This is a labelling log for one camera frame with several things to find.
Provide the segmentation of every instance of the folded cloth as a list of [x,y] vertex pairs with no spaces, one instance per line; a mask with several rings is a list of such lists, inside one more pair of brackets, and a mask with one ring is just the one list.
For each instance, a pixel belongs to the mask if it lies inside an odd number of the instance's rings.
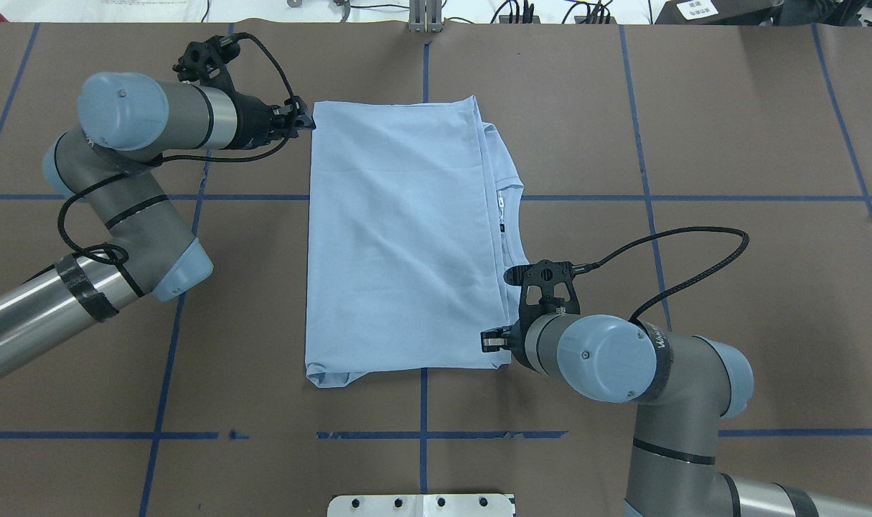
[[517,320],[523,185],[477,101],[314,105],[305,369],[498,368],[479,334]]

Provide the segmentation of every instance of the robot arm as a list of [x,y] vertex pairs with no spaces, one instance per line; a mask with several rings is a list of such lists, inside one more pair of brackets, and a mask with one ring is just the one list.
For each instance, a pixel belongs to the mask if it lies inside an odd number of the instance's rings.
[[[225,65],[238,56],[239,39],[254,39],[277,67],[289,91],[283,106],[235,91]],[[253,161],[314,128],[278,63],[249,34],[192,42],[174,71],[186,82],[141,73],[98,73],[85,81],[80,126],[43,159],[46,179],[68,197],[60,233],[74,253],[0,297],[0,378],[149,292],[167,301],[212,273],[189,223],[151,176],[153,167],[179,158]],[[253,149],[272,141],[281,143],[256,157],[162,156],[169,149]],[[109,242],[79,248],[68,238],[65,213],[78,199],[100,217]]]
[[[718,473],[720,419],[744,411],[754,392],[748,360],[635,317],[578,315],[571,280],[583,270],[550,261],[510,269],[507,282],[522,285],[520,320],[482,333],[482,349],[511,350],[588,399],[637,404],[626,517],[872,517],[849,501]],[[569,300],[554,297],[557,284]],[[537,305],[525,301],[530,286],[543,294]]]

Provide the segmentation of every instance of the white mounting bracket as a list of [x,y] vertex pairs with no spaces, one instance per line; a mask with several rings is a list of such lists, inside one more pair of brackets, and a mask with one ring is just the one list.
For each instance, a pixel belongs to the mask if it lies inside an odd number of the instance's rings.
[[508,494],[337,496],[327,517],[515,517]]
[[442,32],[442,0],[410,0],[410,32]]

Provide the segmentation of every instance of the white sticker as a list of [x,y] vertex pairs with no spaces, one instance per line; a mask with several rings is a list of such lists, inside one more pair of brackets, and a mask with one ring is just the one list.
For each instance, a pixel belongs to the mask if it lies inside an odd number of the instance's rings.
[[678,4],[678,10],[685,19],[702,19],[702,17],[711,17],[714,14],[720,14],[713,6],[711,0],[691,0],[690,2],[682,2]]

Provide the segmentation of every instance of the blue plastic cap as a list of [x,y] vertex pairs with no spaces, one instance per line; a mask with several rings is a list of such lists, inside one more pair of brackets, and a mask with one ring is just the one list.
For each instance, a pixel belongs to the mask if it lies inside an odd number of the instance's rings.
[[590,315],[563,332],[557,347],[563,379],[583,396],[627,402],[656,374],[656,350],[636,325],[613,315]]
[[624,517],[643,517],[639,511],[636,511],[635,508],[630,506],[630,503],[627,503],[627,500],[624,500]]
[[200,240],[196,238],[177,262],[174,262],[167,275],[164,275],[158,285],[154,286],[154,291],[151,293],[159,300],[167,302],[209,278],[210,274],[212,274],[212,261],[206,255]]
[[739,415],[748,406],[748,401],[754,395],[754,373],[751,372],[751,364],[745,358],[745,354],[737,349],[720,343],[720,341],[708,340],[703,336],[695,336],[704,340],[711,346],[723,361],[723,366],[726,367],[728,374],[728,385],[730,386],[730,401],[728,409],[722,415],[724,419],[731,419],[732,416]]
[[143,73],[95,73],[78,98],[78,120],[88,138],[118,151],[135,151],[156,141],[168,113],[164,90]]
[[45,177],[46,182],[50,184],[52,189],[68,199],[75,193],[65,186],[65,182],[59,176],[59,168],[56,167],[56,146],[59,145],[59,140],[62,140],[62,135],[49,147],[46,154],[43,154],[43,177]]

